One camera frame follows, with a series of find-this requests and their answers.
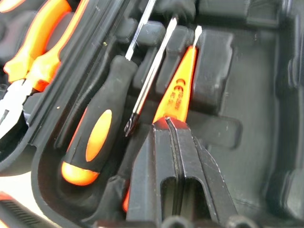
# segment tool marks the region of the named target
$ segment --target orange screwdriver handle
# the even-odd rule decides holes
[[[48,0],[43,5],[30,25],[22,47],[4,66],[10,83],[26,77],[34,60],[44,53],[49,37],[58,22],[71,10],[67,0]]]
[[[157,108],[153,123],[162,117],[186,122],[197,49],[189,47]]]
[[[60,40],[55,44],[55,46],[52,47],[52,49],[50,49],[44,55],[39,56],[34,61],[30,72],[26,76],[26,79],[31,80],[33,88],[39,92],[44,91],[46,86],[53,80],[61,63],[60,52],[73,35],[89,1],[90,0],[81,0],[75,14],[73,15]]]
[[[0,12],[6,13],[9,11],[12,11],[24,2],[25,2],[25,0],[1,0],[0,1]]]

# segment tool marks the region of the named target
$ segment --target pliers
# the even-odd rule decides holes
[[[23,104],[34,92],[43,92],[60,66],[60,52],[75,31],[89,0],[81,0],[60,40],[44,54],[48,39],[57,23],[71,12],[67,0],[48,0],[38,12],[23,46],[4,66],[11,85],[0,101],[0,141],[23,116]]]

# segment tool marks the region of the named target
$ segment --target tool set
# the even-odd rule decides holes
[[[300,9],[0,0],[0,175],[64,228],[303,227]]]

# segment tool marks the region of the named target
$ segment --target phillips screwdriver tip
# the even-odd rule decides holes
[[[134,127],[135,127],[138,119],[139,119],[139,115],[138,114],[136,114],[136,113],[132,113],[131,114],[131,117],[130,117],[128,123],[124,127],[124,133],[125,133],[126,137],[128,137],[132,133],[132,131],[134,130]]]

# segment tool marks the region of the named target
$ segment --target metal shaft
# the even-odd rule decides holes
[[[131,60],[131,58],[133,56],[133,52],[134,52],[134,48],[135,48],[135,44],[136,44],[136,40],[138,38],[138,35],[139,35],[143,25],[145,25],[148,22],[149,17],[150,17],[150,15],[152,13],[152,10],[154,8],[155,2],[156,2],[156,0],[149,0],[148,1],[146,9],[143,12],[142,18],[139,21],[139,24],[138,24],[137,30],[135,32],[135,35],[134,35],[134,37],[131,41],[131,44],[130,44],[128,50],[127,50],[127,53],[125,54],[125,58],[129,61]]]
[[[158,68],[161,64],[161,60],[162,60],[162,56],[163,56],[163,53],[165,51],[165,48],[169,42],[169,39],[173,33],[173,31],[175,30],[175,27],[177,25],[177,18],[172,18],[170,20],[170,23],[167,27],[167,31],[166,31],[166,35],[161,43],[161,46],[160,46],[160,49],[158,50],[156,56],[155,56],[155,59],[152,63],[152,66],[150,68],[150,71],[147,75],[147,78],[143,84],[143,87],[142,87],[142,90],[139,94],[139,97],[136,101],[136,104],[135,104],[135,107],[133,109],[133,113],[135,114],[140,114],[142,108],[143,108],[143,104],[148,96],[148,93],[149,93],[149,90],[151,88],[151,85],[152,85],[152,82],[156,76],[156,73],[158,71]]]

